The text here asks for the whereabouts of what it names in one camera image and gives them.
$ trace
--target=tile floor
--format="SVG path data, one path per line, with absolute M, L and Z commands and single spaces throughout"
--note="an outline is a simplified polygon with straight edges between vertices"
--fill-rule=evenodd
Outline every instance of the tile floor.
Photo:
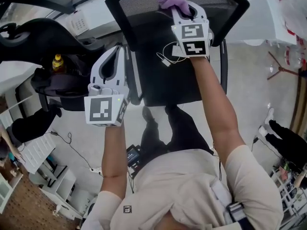
M 280 73 L 270 81 L 267 81 L 268 70 L 265 61 L 268 50 L 278 56 L 283 62 L 283 50 L 276 47 L 248 46 L 245 44 L 228 45 L 228 93 L 227 96 L 233 104 L 239 123 L 239 130 L 243 140 L 251 147 L 252 141 L 258 135 L 258 128 L 264 121 L 268 104 L 275 108 L 275 119 L 283 126 L 289 127 L 296 97 L 297 77 L 288 73 Z M 211 51 L 212 66 L 219 76 L 220 62 L 219 50 Z M 24 84 L 31 89 L 29 81 Z M 25 104 L 28 115 L 40 108 L 38 96 L 31 98 Z M 180 105 L 184 111 L 190 114 L 199 132 L 206 139 L 210 147 L 213 146 L 212 137 L 205 119 L 201 102 L 186 103 Z M 163 107 L 151 108 L 154 118 L 159 124 L 160 139 L 168 143 L 172 131 L 168 123 Z M 142 133 L 146 122 L 142 118 L 142 105 L 130 105 L 125 114 L 126 144 L 138 145 L 141 142 Z M 104 128 L 87 125 L 83 112 L 68 112 L 63 110 L 62 118 L 56 117 L 52 128 L 64 138 L 68 132 L 72 133 L 72 146 L 78 150 L 90 163 L 91 167 L 101 166 L 104 151 Z M 77 183 L 83 189 L 92 193 L 98 193 L 102 177 L 90 172 L 86 162 L 78 156 L 60 138 L 54 138 L 57 148 L 52 155 L 59 164 L 66 164 L 77 177 Z M 278 158 L 268 150 L 260 141 L 253 146 L 253 153 L 263 168 L 269 172 Z

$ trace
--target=yellow bottle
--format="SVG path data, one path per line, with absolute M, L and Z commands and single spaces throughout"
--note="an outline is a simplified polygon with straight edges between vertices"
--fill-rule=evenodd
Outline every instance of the yellow bottle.
M 55 73 L 64 73 L 66 68 L 64 65 L 64 60 L 60 54 L 56 54 L 55 58 L 52 61 L 52 69 Z

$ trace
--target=white t-shirt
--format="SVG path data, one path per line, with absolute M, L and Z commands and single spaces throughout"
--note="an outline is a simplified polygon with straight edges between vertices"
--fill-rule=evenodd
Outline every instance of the white t-shirt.
M 248 146 L 232 151 L 225 171 L 230 192 L 244 205 L 253 227 L 279 229 L 283 219 L 279 191 Z M 238 223 L 219 228 L 226 223 L 224 207 L 212 190 L 217 181 L 213 156 L 206 151 L 162 155 L 138 173 L 135 194 L 121 200 L 111 192 L 100 192 L 82 230 L 153 230 L 168 211 L 191 229 L 240 229 Z M 124 206 L 132 212 L 124 213 Z

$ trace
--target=person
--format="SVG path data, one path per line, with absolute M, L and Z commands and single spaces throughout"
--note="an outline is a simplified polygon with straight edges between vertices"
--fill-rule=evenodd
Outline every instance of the person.
M 165 109 L 173 129 L 165 146 L 145 108 L 142 145 L 150 147 L 153 160 L 143 164 L 134 178 L 135 193 L 125 197 L 125 127 L 106 127 L 101 192 L 82 230 L 279 229 L 283 208 L 275 183 L 240 136 L 235 111 L 209 61 L 190 60 L 228 187 L 217 178 L 212 152 L 188 114 L 175 106 Z
M 22 159 L 17 148 L 25 142 L 43 136 L 55 116 L 62 116 L 60 107 L 60 103 L 55 100 L 50 100 L 49 110 L 47 112 L 41 108 L 32 116 L 18 118 L 7 129 L 0 123 L 0 161 L 6 159 L 9 151 L 18 160 Z
M 289 163 L 291 170 L 301 173 L 307 162 L 307 143 L 305 140 L 290 129 L 280 126 L 274 120 L 274 108 L 269 110 L 264 124 L 270 126 L 280 138 L 269 134 L 264 126 L 259 128 L 261 136 L 275 147 L 286 160 L 291 162 Z

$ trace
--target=shirt sleeve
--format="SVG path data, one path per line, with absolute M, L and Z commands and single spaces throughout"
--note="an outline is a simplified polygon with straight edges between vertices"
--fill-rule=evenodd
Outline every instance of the shirt sleeve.
M 279 190 L 248 146 L 232 151 L 225 171 L 235 201 L 244 205 L 244 213 L 253 227 L 256 230 L 279 229 L 283 219 Z
M 108 191 L 100 192 L 81 230 L 109 230 L 111 219 L 121 201 L 114 193 Z

